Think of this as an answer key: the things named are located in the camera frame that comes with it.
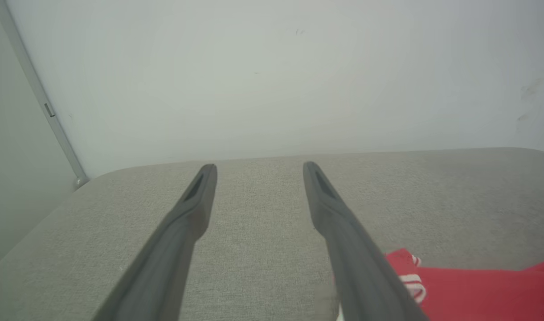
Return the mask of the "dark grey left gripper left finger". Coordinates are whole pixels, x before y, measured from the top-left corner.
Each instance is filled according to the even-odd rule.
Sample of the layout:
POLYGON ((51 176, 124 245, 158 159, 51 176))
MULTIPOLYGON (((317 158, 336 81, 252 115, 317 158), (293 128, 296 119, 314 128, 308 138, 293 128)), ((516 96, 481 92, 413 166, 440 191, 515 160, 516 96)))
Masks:
POLYGON ((176 321, 195 243, 209 225, 217 167, 200 168, 96 312, 95 321, 176 321))

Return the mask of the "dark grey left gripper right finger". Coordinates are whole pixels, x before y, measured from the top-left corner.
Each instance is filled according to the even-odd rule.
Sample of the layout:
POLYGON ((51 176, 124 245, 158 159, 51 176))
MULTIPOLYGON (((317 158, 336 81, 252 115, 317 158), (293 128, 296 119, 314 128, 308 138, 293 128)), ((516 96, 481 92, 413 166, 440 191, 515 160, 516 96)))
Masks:
POLYGON ((426 321, 351 209, 320 166, 303 164, 312 223, 326 242, 335 286, 346 321, 426 321))

